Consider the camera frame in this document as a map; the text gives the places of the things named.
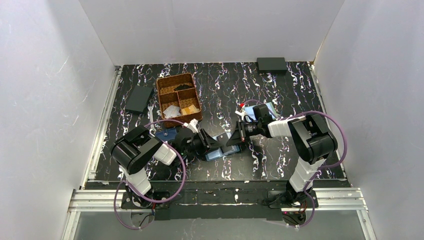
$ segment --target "blue object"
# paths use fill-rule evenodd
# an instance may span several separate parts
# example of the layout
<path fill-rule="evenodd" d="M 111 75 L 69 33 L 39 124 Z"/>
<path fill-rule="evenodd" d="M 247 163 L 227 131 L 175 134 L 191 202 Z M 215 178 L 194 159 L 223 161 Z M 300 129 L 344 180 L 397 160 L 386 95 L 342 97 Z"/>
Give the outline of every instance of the blue object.
<path fill-rule="evenodd" d="M 163 131 L 156 132 L 155 136 L 160 139 L 162 142 L 167 142 L 170 140 L 174 140 L 177 135 L 177 130 L 175 127 L 164 129 Z"/>
<path fill-rule="evenodd" d="M 230 132 L 227 132 L 226 135 L 228 136 L 228 138 L 231 137 Z M 237 152 L 240 152 L 240 147 L 237 146 L 237 145 L 232 146 L 232 150 L 227 151 L 227 152 L 223 152 L 221 148 L 218 148 L 218 150 L 211 151 L 206 155 L 206 161 L 212 161 L 212 160 L 215 160 L 215 159 L 219 159 L 221 157 L 224 157 L 224 156 L 227 156 L 227 155 L 230 155 L 230 154 L 234 154 L 234 153 L 237 153 Z"/>
<path fill-rule="evenodd" d="M 273 104 L 271 103 L 271 102 L 267 102 L 267 103 L 265 103 L 266 104 L 266 106 L 268 107 L 268 109 L 269 109 L 269 114 L 272 116 L 272 119 L 276 119 L 272 114 L 271 114 L 271 110 L 272 110 L 272 112 L 274 113 L 274 115 L 275 116 L 277 116 L 277 112 L 276 112 L 276 109 L 274 108 L 274 106 L 273 106 Z M 254 112 L 253 112 L 253 107 L 254 106 L 245 106 L 244 107 L 244 111 L 246 112 L 246 114 L 251 118 L 251 119 L 253 119 L 253 120 L 256 120 L 256 118 L 255 118 L 255 114 L 254 114 Z"/>

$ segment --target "wicker basket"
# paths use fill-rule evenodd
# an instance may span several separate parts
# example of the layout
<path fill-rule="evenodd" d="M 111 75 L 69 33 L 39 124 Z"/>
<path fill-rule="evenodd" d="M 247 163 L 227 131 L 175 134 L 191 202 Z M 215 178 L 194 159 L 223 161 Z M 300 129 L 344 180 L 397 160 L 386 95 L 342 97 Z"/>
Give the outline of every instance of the wicker basket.
<path fill-rule="evenodd" d="M 178 90 L 174 89 L 180 85 L 188 85 L 192 88 Z M 175 76 L 169 76 L 164 78 L 159 78 L 156 81 L 157 92 L 159 93 L 159 105 L 162 119 L 166 119 L 163 112 L 171 105 L 180 107 L 180 113 L 182 114 L 182 109 L 194 105 L 196 108 L 200 109 L 199 112 L 181 115 L 177 117 L 172 117 L 168 119 L 174 119 L 181 121 L 183 123 L 189 123 L 192 119 L 202 120 L 202 108 L 199 102 L 199 96 L 195 88 L 195 82 L 191 73 L 184 73 Z M 164 122 L 165 127 L 171 128 L 178 126 L 180 124 L 172 121 Z"/>

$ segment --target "wall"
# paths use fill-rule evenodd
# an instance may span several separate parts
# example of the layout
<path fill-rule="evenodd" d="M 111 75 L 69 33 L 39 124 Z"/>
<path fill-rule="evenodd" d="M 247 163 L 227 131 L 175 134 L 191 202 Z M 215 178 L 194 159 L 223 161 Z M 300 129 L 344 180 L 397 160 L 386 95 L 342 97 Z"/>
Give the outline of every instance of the wall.
<path fill-rule="evenodd" d="M 0 7 L 1 239 L 60 239 L 114 66 L 78 0 Z"/>
<path fill-rule="evenodd" d="M 80 0 L 115 65 L 313 61 L 344 0 Z"/>
<path fill-rule="evenodd" d="M 316 59 L 378 239 L 421 239 L 424 2 L 346 0 Z"/>

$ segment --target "wrench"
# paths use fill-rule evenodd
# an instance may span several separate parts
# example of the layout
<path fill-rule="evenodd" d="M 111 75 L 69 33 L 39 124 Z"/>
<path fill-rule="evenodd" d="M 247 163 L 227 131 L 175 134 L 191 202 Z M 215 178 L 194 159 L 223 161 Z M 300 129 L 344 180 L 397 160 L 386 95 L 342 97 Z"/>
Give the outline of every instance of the wrench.
<path fill-rule="evenodd" d="M 150 123 L 153 123 L 153 107 L 154 107 L 153 104 L 147 106 L 148 114 L 150 116 Z M 150 125 L 150 129 L 148 130 L 148 132 L 151 135 L 155 135 L 156 134 L 156 129 L 155 129 L 155 126 L 153 124 Z"/>

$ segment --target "gray floor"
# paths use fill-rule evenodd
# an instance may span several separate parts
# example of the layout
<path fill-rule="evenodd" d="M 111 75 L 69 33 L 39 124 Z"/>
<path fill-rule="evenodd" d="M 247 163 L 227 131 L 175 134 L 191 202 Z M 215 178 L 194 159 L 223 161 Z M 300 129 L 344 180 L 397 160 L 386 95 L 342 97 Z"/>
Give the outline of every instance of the gray floor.
<path fill-rule="evenodd" d="M 130 223 L 130 213 L 120 212 Z M 113 212 L 82 212 L 76 240 L 362 240 L 355 210 L 316 211 L 308 226 L 296 231 L 262 219 L 179 219 L 155 221 L 146 229 L 123 227 Z"/>

